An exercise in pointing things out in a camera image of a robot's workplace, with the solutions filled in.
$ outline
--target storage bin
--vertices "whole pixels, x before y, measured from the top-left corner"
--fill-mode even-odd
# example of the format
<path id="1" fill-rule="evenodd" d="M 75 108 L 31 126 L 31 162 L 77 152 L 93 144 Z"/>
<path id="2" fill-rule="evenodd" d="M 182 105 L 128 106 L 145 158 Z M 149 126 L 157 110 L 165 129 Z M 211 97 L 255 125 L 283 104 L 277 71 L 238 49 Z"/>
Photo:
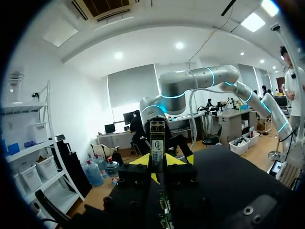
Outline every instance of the storage bin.
<path id="1" fill-rule="evenodd" d="M 259 133 L 254 131 L 253 134 L 254 134 L 253 138 L 250 138 L 249 132 L 243 135 L 244 138 L 249 140 L 248 148 L 251 148 L 252 146 L 256 145 L 258 142 Z"/>
<path id="2" fill-rule="evenodd" d="M 24 188 L 23 188 L 23 186 L 22 186 L 22 184 L 19 180 L 18 174 L 15 174 L 13 177 L 14 177 L 17 189 L 19 190 L 20 194 L 24 197 L 26 195 L 26 192 L 25 192 L 25 190 L 24 190 Z"/>
<path id="3" fill-rule="evenodd" d="M 37 144 L 48 140 L 46 122 L 29 125 L 28 132 L 30 140 Z"/>
<path id="4" fill-rule="evenodd" d="M 36 162 L 36 168 L 39 175 L 48 180 L 57 173 L 57 168 L 53 155 L 44 155 L 44 157 L 45 160 Z"/>
<path id="5" fill-rule="evenodd" d="M 18 143 L 14 143 L 12 145 L 9 145 L 8 150 L 9 150 L 9 155 L 14 155 L 14 154 L 20 152 Z"/>
<path id="6" fill-rule="evenodd" d="M 42 185 L 41 179 L 36 170 L 36 165 L 32 165 L 30 168 L 20 172 L 20 174 L 32 192 Z"/>
<path id="7" fill-rule="evenodd" d="M 244 154 L 247 149 L 248 149 L 248 145 L 249 145 L 249 139 L 246 139 L 245 137 L 240 137 L 243 138 L 246 141 L 246 144 L 244 144 L 243 146 L 234 146 L 234 142 L 237 140 L 233 140 L 232 142 L 230 142 L 230 150 L 238 155 Z"/>

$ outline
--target stool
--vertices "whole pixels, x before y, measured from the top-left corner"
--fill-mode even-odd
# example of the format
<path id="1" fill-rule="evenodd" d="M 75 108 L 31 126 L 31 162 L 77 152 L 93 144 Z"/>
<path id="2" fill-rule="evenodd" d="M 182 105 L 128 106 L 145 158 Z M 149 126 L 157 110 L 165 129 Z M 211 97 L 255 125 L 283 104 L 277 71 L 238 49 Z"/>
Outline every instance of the stool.
<path id="1" fill-rule="evenodd" d="M 280 157 L 281 157 L 281 154 L 282 154 L 282 153 L 278 151 L 278 148 L 279 148 L 279 146 L 280 146 L 280 140 L 281 140 L 280 137 L 278 137 L 277 145 L 276 145 L 276 150 L 270 151 L 270 152 L 268 153 L 268 158 L 269 158 L 269 160 L 271 160 L 271 161 L 279 160 Z"/>

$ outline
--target white wall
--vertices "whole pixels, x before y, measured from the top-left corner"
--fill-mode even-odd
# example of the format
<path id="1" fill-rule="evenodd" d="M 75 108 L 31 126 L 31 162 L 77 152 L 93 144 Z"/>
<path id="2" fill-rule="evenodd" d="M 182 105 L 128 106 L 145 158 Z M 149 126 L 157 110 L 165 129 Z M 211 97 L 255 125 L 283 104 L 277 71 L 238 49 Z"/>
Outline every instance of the white wall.
<path id="1" fill-rule="evenodd" d="M 83 161 L 88 152 L 92 153 L 90 142 L 95 142 L 97 132 L 103 127 L 104 82 L 63 65 L 57 57 L 30 41 L 23 41 L 18 46 L 8 71 L 16 67 L 23 68 L 25 73 L 22 101 L 30 101 L 32 93 L 51 81 L 54 132 L 64 134 L 66 142 Z"/>
<path id="2" fill-rule="evenodd" d="M 275 91 L 276 89 L 278 90 L 278 85 L 277 85 L 277 78 L 280 78 L 280 77 L 285 77 L 285 73 L 282 72 L 282 71 L 279 71 L 279 72 L 274 72 L 274 73 L 270 73 L 270 81 L 271 81 L 271 85 L 272 85 L 272 88 L 273 88 L 273 91 Z"/>

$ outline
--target blue water bottle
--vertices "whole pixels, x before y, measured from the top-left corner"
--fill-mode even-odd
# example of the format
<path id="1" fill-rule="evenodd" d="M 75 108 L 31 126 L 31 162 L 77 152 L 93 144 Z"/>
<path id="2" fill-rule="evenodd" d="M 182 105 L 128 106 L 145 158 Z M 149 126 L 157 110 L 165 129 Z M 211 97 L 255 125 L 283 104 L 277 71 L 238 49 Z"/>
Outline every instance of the blue water bottle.
<path id="1" fill-rule="evenodd" d="M 107 162 L 104 161 L 103 157 L 101 156 L 98 156 L 97 154 L 94 155 L 94 160 L 93 160 L 94 163 L 96 163 L 101 171 L 101 174 L 103 176 L 103 178 L 106 178 L 108 175 L 105 171 L 105 168 L 106 168 L 106 165 L 107 165 Z"/>
<path id="2" fill-rule="evenodd" d="M 118 183 L 119 180 L 119 163 L 112 161 L 112 158 L 108 158 L 109 163 L 106 165 L 106 173 L 111 178 L 114 185 Z"/>
<path id="3" fill-rule="evenodd" d="M 87 160 L 87 165 L 83 168 L 87 179 L 93 186 L 100 186 L 104 183 L 104 179 L 97 164 Z"/>

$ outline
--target wire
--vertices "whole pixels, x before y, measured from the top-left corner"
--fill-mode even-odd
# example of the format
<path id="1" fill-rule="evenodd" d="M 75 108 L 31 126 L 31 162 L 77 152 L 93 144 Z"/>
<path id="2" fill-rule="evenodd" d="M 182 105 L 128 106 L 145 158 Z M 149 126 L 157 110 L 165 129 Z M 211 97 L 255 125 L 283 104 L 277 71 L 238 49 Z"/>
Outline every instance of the wire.
<path id="1" fill-rule="evenodd" d="M 189 64 L 189 69 L 188 69 L 188 70 L 190 70 L 190 62 L 191 62 L 192 58 L 194 58 L 194 56 L 197 55 L 197 54 L 201 51 L 201 49 L 202 49 L 202 48 L 205 46 L 205 44 L 209 41 L 209 39 L 212 37 L 212 35 L 214 35 L 214 33 L 216 33 L 217 31 L 221 30 L 221 29 L 228 23 L 228 21 L 231 19 L 231 16 L 232 16 L 232 13 L 233 13 L 233 7 L 234 7 L 234 5 L 232 6 L 232 10 L 231 10 L 230 16 L 229 16 L 228 20 L 225 22 L 225 24 L 223 24 L 222 27 L 220 27 L 219 29 L 217 29 L 217 30 L 215 30 L 215 31 L 212 31 L 211 34 L 210 34 L 210 36 L 209 36 L 208 39 L 203 43 L 203 45 L 200 47 L 200 49 L 199 49 L 199 50 L 189 59 L 189 62 L 188 62 L 188 64 Z"/>
<path id="2" fill-rule="evenodd" d="M 293 132 L 294 132 L 294 131 L 292 131 L 292 132 L 291 132 L 290 144 L 289 144 L 288 152 L 287 152 L 287 154 L 286 154 L 285 161 L 287 160 L 287 158 L 288 158 L 288 154 L 289 154 L 289 152 L 290 152 L 290 147 L 291 147 L 292 139 L 293 139 L 293 136 L 294 136 L 294 135 L 292 134 Z"/>
<path id="3" fill-rule="evenodd" d="M 50 222 L 54 222 L 54 223 L 57 223 L 55 220 L 53 219 L 42 219 L 41 222 L 44 223 L 46 221 L 50 221 Z"/>

